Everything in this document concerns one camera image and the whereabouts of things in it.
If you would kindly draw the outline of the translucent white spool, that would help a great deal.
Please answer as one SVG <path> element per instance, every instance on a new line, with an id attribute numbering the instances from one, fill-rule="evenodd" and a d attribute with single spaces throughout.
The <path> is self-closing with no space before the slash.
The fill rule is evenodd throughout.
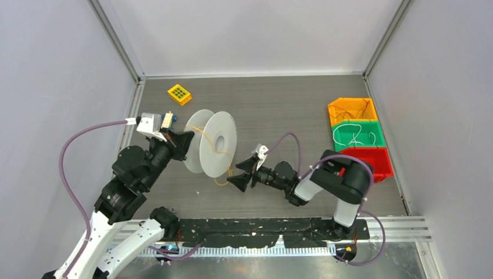
<path id="1" fill-rule="evenodd" d="M 186 168 L 211 178 L 225 174 L 234 159 L 238 140 L 232 115 L 201 109 L 189 118 L 184 131 L 195 133 L 184 161 Z"/>

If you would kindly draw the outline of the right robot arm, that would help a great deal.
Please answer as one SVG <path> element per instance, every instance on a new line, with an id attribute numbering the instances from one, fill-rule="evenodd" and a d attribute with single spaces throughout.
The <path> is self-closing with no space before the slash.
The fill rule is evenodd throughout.
<path id="1" fill-rule="evenodd" d="M 261 183 L 283 192 L 294 206 L 306 205 L 322 191 L 334 195 L 337 204 L 329 232 L 337 239 L 348 238 L 355 231 L 354 221 L 374 181 L 374 168 L 370 163 L 329 149 L 302 176 L 285 161 L 272 169 L 262 166 L 258 153 L 237 163 L 236 168 L 243 173 L 226 180 L 242 192 Z"/>

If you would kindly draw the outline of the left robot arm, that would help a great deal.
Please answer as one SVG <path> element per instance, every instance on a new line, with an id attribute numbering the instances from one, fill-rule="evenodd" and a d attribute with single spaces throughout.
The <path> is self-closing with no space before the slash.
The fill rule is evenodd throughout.
<path id="1" fill-rule="evenodd" d="M 154 209 L 143 225 L 109 250 L 117 234 L 146 201 L 157 178 L 171 160 L 184 161 L 194 132 L 164 134 L 163 141 L 149 139 L 149 148 L 128 146 L 119 154 L 113 177 L 102 189 L 94 205 L 89 228 L 69 258 L 44 278 L 116 278 L 145 248 L 158 240 L 177 239 L 179 218 L 161 206 Z"/>

